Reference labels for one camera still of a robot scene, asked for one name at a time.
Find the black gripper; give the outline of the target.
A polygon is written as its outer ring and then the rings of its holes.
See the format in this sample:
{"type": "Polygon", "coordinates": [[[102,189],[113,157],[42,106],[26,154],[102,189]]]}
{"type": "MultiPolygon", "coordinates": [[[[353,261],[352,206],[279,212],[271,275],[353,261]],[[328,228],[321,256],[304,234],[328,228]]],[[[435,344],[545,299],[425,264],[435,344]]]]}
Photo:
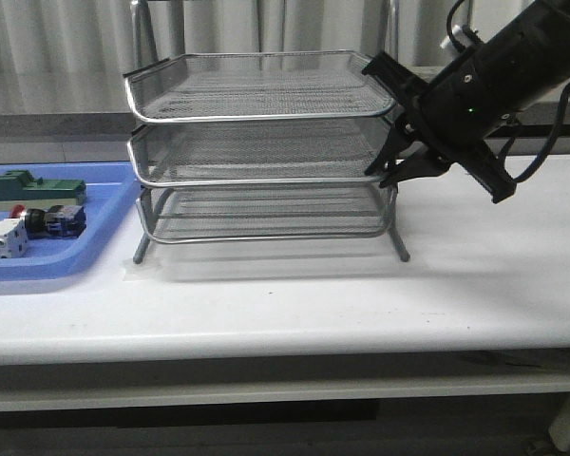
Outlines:
{"type": "Polygon", "coordinates": [[[381,188],[444,175],[461,165],[494,203],[514,195],[517,183],[485,143],[510,112],[488,96],[463,53],[426,82],[382,51],[362,69],[402,107],[366,176],[380,175],[381,188]]]}

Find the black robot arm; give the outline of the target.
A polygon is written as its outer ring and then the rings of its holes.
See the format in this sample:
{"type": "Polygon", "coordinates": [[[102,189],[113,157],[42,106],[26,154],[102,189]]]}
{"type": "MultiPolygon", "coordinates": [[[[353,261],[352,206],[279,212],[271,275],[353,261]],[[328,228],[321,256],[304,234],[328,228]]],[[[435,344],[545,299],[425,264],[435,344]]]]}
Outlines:
{"type": "Polygon", "coordinates": [[[382,83],[402,107],[386,142],[366,172],[382,186],[438,177],[460,164],[498,203],[542,166],[561,133],[570,97],[570,1],[534,1],[489,41],[464,28],[462,43],[448,28],[456,58],[430,82],[385,51],[362,70],[382,83]],[[535,160],[517,177],[485,138],[510,124],[549,90],[562,86],[552,130],[535,160]]]}

